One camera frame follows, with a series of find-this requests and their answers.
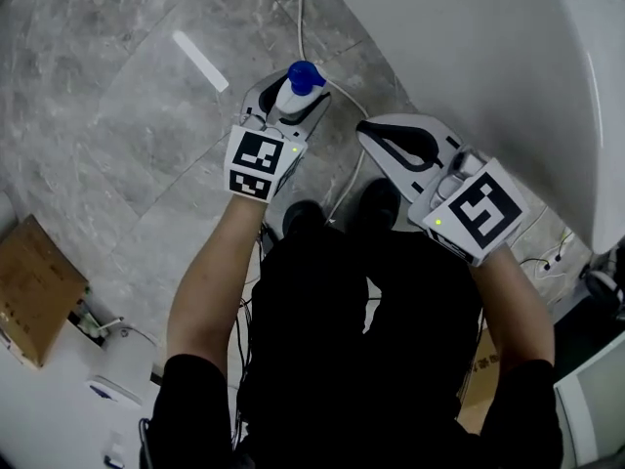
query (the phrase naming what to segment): black shirt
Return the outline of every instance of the black shirt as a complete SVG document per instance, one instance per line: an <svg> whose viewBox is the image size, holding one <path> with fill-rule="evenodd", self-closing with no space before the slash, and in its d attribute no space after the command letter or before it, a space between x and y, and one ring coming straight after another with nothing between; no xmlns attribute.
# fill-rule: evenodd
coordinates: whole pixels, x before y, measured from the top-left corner
<svg viewBox="0 0 625 469"><path fill-rule="evenodd" d="M447 417L436 394L430 401L395 403L390 393L385 396L383 400L397 407L378 408L385 413L369 417L370 422L366 416L354 421L340 411L333 418L275 419L282 445L279 452L273 448L273 453L263 453L271 464L262 465L559 468L562 463L553 368L547 362L527 362L503 375L481 436L468 434ZM380 400L371 395L361 409L366 412L368 402L378 405ZM339 423L344 432L338 446L325 442L330 423ZM254 437L254 426L250 428ZM148 431L154 468L230 467L230 436L224 375L202 358L169 360Z"/></svg>

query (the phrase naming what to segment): cardboard box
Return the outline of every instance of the cardboard box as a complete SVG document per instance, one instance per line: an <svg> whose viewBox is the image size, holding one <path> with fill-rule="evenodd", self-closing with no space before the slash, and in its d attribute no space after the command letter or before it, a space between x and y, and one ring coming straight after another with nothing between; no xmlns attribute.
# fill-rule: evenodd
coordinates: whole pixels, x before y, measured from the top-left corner
<svg viewBox="0 0 625 469"><path fill-rule="evenodd" d="M86 287L33 216L19 224L0 244L0 329L12 352L41 367Z"/></svg>
<svg viewBox="0 0 625 469"><path fill-rule="evenodd" d="M468 432L479 434L492 404L499 381L499 356L490 332L485 328L476 352L469 388L462 402L458 422Z"/></svg>

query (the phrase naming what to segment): white cable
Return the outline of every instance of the white cable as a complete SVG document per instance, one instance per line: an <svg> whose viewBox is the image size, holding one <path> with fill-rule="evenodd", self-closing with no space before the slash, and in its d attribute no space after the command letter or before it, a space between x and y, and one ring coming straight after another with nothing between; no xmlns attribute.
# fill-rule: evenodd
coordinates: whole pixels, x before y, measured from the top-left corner
<svg viewBox="0 0 625 469"><path fill-rule="evenodd" d="M540 215L534 220L534 222L532 222L529 226L527 226L527 228L525 228L525 231L523 231L521 234L519 234L519 236L517 236L517 239L515 239L512 242L512 245L510 245L510 249L512 250L513 248L515 248L515 245L517 244L517 242L524 237L525 235L527 235L527 233L529 232L529 230L531 230L534 226L536 226L536 224L538 224L538 221L540 221L543 216L545 215L545 213L547 212L547 205L545 205L545 208L543 208L543 211L540 213Z"/></svg>
<svg viewBox="0 0 625 469"><path fill-rule="evenodd" d="M298 46L300 48L300 58L302 59L302 61L305 61L306 60L306 54L304 53L304 33L302 32L303 22L304 22L304 0L298 0L297 41L298 41ZM326 79L326 81L332 87L334 87L337 91L339 91L341 94L343 94L347 99L349 99L352 103L354 103L354 106L356 106L358 109L360 109L360 111L362 112L362 115L365 118L369 117L369 113L364 108L364 106L361 103L359 103L356 99L354 99L354 97L350 93L348 93L343 87L340 87L336 82L333 82L332 80ZM347 195L350 193L350 191L354 187L355 180L357 179L358 174L360 173L360 168L362 167L362 162L363 161L364 161L364 149L361 149L360 150L360 155L358 156L358 163L355 166L354 172L352 173L352 177L350 178L348 184L345 186L345 189L343 190L343 192L339 196L339 199L336 200L336 203L332 207L332 211L328 215L328 219L327 219L326 224L331 222L332 217L334 217L334 214L336 213L336 211L339 209L339 207L343 203L343 200L345 200Z"/></svg>

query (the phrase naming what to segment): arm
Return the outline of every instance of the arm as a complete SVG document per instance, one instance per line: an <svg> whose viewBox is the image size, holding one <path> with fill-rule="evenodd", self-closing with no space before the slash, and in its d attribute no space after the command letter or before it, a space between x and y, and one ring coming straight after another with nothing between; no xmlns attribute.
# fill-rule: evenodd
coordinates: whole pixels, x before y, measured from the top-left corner
<svg viewBox="0 0 625 469"><path fill-rule="evenodd" d="M538 292L507 245L471 268L504 373L524 362L554 364L554 327Z"/></svg>
<svg viewBox="0 0 625 469"><path fill-rule="evenodd" d="M235 195L188 267L167 325L167 358L195 355L227 373L228 342L265 203Z"/></svg>

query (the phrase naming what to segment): sleeve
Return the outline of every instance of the sleeve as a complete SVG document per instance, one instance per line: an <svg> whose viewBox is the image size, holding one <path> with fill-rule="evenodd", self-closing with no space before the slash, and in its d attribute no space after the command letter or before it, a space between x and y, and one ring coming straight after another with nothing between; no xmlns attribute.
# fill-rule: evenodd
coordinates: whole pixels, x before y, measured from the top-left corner
<svg viewBox="0 0 625 469"><path fill-rule="evenodd" d="M502 376L481 437L498 467L561 467L563 436L550 363L526 362Z"/></svg>
<svg viewBox="0 0 625 469"><path fill-rule="evenodd" d="M197 356L171 358L146 436L153 469L228 467L229 424L228 386L217 367Z"/></svg>

